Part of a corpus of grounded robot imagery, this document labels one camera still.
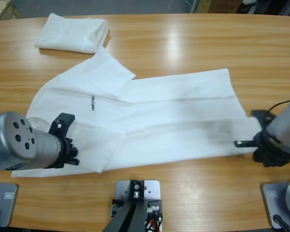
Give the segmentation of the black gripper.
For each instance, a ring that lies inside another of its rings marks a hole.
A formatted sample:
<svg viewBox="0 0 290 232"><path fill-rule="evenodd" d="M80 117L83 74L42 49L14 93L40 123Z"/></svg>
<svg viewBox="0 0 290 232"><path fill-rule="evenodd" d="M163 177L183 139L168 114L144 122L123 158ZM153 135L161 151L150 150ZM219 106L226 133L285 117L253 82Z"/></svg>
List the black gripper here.
<svg viewBox="0 0 290 232"><path fill-rule="evenodd" d="M256 147L253 160L264 167L282 167L290 162L290 149L282 148L282 143L266 129L258 132L252 140L234 141L237 148Z"/></svg>
<svg viewBox="0 0 290 232"><path fill-rule="evenodd" d="M76 157L78 155L78 149L73 146L73 140L66 137L59 137L58 140L60 142L60 152L55 162L47 166L47 169L61 169L65 164L79 165L80 160Z"/></svg>

